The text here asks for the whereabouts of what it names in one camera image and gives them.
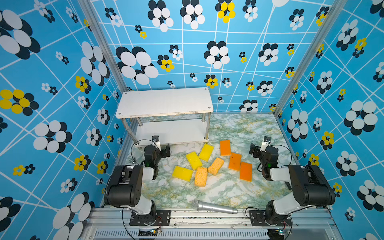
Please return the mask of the tan porous sponge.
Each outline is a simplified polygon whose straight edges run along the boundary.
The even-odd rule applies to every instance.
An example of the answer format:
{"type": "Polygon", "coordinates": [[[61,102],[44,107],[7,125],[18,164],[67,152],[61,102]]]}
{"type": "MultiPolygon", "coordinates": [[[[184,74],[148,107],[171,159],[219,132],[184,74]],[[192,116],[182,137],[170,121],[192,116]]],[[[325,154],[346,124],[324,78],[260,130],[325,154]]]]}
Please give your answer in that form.
{"type": "Polygon", "coordinates": [[[208,169],[205,167],[197,168],[195,174],[195,186],[196,187],[205,187],[207,184],[208,178],[208,169]]]}
{"type": "Polygon", "coordinates": [[[224,165],[225,161],[220,158],[216,158],[212,165],[208,168],[208,173],[210,173],[213,176],[216,176],[221,169],[221,167],[224,165]]]}

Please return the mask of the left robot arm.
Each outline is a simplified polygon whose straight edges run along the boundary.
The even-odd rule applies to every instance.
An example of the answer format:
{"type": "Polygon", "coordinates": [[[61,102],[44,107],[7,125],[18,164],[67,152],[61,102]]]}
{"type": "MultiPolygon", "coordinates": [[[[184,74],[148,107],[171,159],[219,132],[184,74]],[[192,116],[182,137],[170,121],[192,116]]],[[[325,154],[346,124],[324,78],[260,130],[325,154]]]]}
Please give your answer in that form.
{"type": "Polygon", "coordinates": [[[140,220],[154,221],[156,205],[154,201],[142,196],[143,181],[153,181],[159,173],[159,162],[171,155],[170,145],[158,149],[156,145],[148,145],[144,149],[142,165],[116,166],[106,188],[104,201],[106,205],[115,208],[127,208],[133,216],[140,220]]]}

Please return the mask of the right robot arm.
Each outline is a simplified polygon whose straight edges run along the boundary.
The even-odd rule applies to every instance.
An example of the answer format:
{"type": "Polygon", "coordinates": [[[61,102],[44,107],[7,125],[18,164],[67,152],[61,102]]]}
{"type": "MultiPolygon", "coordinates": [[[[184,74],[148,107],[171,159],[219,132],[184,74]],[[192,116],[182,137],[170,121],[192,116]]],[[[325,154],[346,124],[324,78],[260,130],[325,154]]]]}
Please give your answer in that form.
{"type": "Polygon", "coordinates": [[[279,150],[274,146],[250,144],[249,154],[260,160],[261,173],[267,181],[285,182],[291,187],[292,192],[288,195],[268,202],[265,221],[269,225],[277,225],[283,217],[307,207],[335,203],[335,191],[318,166],[278,167],[279,150]]]}

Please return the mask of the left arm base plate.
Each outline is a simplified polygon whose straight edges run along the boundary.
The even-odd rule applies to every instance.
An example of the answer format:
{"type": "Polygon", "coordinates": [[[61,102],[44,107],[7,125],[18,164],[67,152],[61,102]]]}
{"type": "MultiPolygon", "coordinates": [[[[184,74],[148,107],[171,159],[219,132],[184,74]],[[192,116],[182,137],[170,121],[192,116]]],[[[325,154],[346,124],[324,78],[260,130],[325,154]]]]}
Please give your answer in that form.
{"type": "Polygon", "coordinates": [[[131,213],[130,226],[169,226],[171,220],[171,210],[156,210],[148,215],[138,215],[135,212],[131,213]]]}

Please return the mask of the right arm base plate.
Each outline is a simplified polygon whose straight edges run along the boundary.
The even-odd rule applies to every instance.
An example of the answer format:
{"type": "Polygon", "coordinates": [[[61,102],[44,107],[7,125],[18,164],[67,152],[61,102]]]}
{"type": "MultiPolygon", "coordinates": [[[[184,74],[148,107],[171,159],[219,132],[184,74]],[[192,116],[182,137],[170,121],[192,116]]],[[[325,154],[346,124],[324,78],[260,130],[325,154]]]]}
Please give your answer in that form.
{"type": "Polygon", "coordinates": [[[292,226],[292,218],[289,215],[277,215],[267,213],[264,210],[248,210],[247,216],[253,227],[284,228],[292,226]]]}

